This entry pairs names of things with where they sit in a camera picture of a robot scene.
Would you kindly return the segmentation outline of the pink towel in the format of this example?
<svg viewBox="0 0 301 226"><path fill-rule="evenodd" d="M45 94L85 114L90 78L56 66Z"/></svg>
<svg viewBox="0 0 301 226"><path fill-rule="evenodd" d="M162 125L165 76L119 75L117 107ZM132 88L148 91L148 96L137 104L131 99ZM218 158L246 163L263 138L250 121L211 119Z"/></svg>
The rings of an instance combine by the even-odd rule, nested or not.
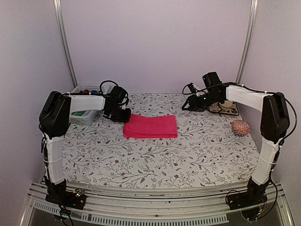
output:
<svg viewBox="0 0 301 226"><path fill-rule="evenodd" d="M124 124L123 135L126 138L177 138L177 122L174 115L145 117L131 114L129 122Z"/></svg>

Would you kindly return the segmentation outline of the right robot arm white sleeve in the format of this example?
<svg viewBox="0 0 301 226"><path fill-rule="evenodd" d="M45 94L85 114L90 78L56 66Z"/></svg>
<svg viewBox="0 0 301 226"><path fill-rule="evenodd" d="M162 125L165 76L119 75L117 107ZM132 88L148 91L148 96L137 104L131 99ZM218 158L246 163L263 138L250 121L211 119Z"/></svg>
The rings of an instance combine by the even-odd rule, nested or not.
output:
<svg viewBox="0 0 301 226"><path fill-rule="evenodd" d="M279 151L291 135L288 132L290 118L287 109L291 103L281 92L254 90L233 82L222 83L216 72L208 73L202 79L207 89L204 98L207 105L228 100L261 113L262 140L257 166L247 183L247 191L227 195L226 203L231 210L236 210L266 202L265 190L272 182L271 174L277 164Z"/></svg>

